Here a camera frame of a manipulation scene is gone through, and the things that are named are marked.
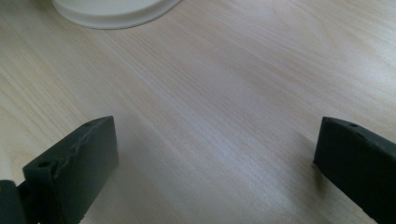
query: wood grain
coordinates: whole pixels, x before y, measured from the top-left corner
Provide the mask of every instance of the wood grain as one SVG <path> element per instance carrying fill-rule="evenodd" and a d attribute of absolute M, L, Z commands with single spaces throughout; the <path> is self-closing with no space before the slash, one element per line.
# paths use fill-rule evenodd
<path fill-rule="evenodd" d="M 312 166 L 320 120 L 396 141 L 396 2 L 184 0 L 132 29 L 0 2 L 0 178 L 115 116 L 100 223 L 374 223 Z"/>

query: wooden table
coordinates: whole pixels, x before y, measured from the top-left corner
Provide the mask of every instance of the wooden table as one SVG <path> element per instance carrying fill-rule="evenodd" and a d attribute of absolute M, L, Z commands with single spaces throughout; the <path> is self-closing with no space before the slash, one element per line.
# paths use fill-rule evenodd
<path fill-rule="evenodd" d="M 374 223 L 312 165 L 323 116 L 396 140 L 396 2 L 184 0 L 101 31 L 0 2 L 0 178 L 115 117 L 100 223 Z"/>

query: rim of white base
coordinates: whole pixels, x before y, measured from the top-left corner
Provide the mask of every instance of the rim of white base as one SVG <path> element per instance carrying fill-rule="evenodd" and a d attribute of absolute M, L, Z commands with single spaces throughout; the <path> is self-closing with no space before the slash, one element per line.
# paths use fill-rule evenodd
<path fill-rule="evenodd" d="M 68 20 L 94 29 L 123 29 L 153 21 L 181 0 L 52 0 Z"/>

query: white round base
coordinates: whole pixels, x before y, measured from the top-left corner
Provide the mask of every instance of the white round base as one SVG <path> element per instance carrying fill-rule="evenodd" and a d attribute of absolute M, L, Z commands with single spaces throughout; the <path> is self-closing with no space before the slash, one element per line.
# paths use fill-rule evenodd
<path fill-rule="evenodd" d="M 52 0 L 68 20 L 95 29 L 122 29 L 153 21 L 181 0 Z"/>

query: wooden surface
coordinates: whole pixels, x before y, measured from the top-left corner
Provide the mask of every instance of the wooden surface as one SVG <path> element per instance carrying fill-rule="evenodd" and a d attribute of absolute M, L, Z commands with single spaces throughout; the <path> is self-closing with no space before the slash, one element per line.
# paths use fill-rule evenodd
<path fill-rule="evenodd" d="M 83 224 L 374 223 L 312 160 L 323 116 L 396 141 L 395 38 L 395 1 L 184 0 L 118 31 L 0 1 L 0 178 L 113 115 Z"/>

